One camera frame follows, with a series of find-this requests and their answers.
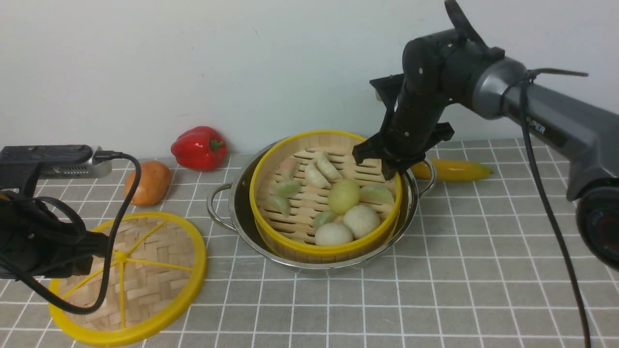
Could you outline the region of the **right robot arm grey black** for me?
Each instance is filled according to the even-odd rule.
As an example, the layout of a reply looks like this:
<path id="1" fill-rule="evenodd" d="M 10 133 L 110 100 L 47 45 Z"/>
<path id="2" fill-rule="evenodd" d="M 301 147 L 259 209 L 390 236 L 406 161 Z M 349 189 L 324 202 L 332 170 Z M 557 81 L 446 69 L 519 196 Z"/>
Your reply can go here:
<path id="1" fill-rule="evenodd" d="M 356 163 L 378 159 L 389 180 L 449 141 L 444 109 L 462 105 L 484 119 L 507 117 L 570 163 L 566 198 L 577 201 L 576 223 L 591 253 L 617 270 L 618 115 L 533 83 L 542 73 L 584 77 L 562 69 L 527 69 L 488 47 L 455 0 L 444 2 L 453 28 L 409 41 L 403 72 L 370 84 L 385 104 L 378 133 L 355 145 Z"/>

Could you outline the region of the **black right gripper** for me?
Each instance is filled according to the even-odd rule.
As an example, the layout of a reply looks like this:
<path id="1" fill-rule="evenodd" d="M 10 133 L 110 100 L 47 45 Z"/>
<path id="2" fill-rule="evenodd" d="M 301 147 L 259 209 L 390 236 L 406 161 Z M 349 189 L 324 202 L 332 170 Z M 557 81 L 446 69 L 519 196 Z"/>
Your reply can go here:
<path id="1" fill-rule="evenodd" d="M 384 103 L 385 115 L 378 133 L 353 146 L 357 165 L 368 159 L 381 160 L 381 174 L 389 181 L 424 161 L 431 148 L 454 136 L 451 124 L 440 121 L 452 103 L 448 97 L 413 92 L 402 73 L 369 83 Z"/>

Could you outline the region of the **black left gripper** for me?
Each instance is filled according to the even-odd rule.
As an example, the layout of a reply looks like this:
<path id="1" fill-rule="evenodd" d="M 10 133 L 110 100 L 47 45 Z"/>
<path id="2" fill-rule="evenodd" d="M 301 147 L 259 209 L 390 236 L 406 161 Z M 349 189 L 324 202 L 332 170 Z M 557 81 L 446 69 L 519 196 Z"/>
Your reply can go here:
<path id="1" fill-rule="evenodd" d="M 110 238 L 89 231 L 77 212 L 53 197 L 35 197 L 40 165 L 1 165 L 1 255 L 30 276 L 88 275 Z"/>

